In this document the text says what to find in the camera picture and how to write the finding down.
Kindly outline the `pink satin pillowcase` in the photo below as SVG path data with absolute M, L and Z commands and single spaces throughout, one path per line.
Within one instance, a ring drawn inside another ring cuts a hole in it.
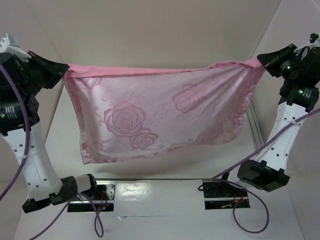
M 70 65 L 63 77 L 84 164 L 150 159 L 241 132 L 265 73 L 257 58 L 198 69 Z

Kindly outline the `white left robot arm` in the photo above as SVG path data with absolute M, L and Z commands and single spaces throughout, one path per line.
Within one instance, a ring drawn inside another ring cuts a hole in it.
M 92 200 L 99 187 L 92 174 L 59 178 L 50 161 L 38 114 L 37 94 L 52 89 L 69 66 L 25 52 L 15 36 L 0 40 L 0 135 L 12 149 L 23 175 L 28 197 L 25 213 L 59 205 L 83 195 Z

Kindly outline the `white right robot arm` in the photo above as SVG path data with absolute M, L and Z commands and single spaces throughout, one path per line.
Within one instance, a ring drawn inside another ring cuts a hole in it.
M 236 164 L 237 178 L 259 190 L 271 192 L 284 187 L 291 148 L 306 118 L 320 98 L 320 36 L 312 33 L 301 47 L 290 44 L 270 53 L 259 54 L 259 62 L 276 78 L 283 78 L 277 116 L 267 142 Z

